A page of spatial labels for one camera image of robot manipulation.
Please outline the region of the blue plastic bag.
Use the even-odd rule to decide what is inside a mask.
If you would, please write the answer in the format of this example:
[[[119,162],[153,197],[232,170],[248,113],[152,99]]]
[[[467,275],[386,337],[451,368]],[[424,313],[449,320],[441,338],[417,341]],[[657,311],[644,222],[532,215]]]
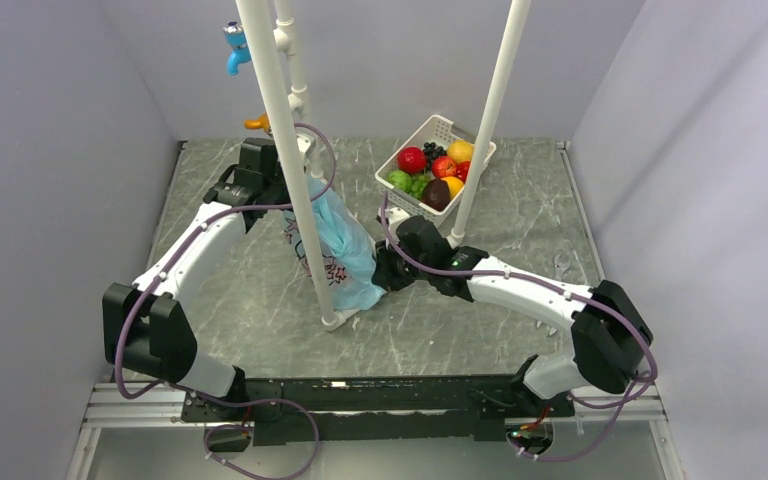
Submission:
[[[369,310],[385,290],[372,281],[376,269],[372,237],[322,179],[307,177],[328,289],[337,310]]]

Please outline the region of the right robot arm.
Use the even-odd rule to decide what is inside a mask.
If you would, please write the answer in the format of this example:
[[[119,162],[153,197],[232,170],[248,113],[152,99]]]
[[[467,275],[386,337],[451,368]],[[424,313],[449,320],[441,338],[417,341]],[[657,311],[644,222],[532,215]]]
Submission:
[[[504,307],[569,337],[566,348],[533,355],[517,371],[510,392],[520,413],[534,415],[580,387],[624,394],[656,378],[653,334],[620,285],[551,280],[484,250],[453,247],[420,216],[378,220],[387,239],[379,245],[373,280],[382,288],[398,291],[424,281],[444,296]]]

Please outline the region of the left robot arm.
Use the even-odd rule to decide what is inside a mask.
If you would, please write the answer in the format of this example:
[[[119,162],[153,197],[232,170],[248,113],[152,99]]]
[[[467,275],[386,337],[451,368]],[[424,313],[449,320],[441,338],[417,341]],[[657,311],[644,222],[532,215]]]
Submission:
[[[206,192],[195,218],[157,264],[102,296],[106,360],[123,397],[131,370],[208,397],[224,420],[247,406],[244,371],[202,349],[185,312],[201,284],[267,210],[290,208],[275,143],[247,138],[239,159]]]

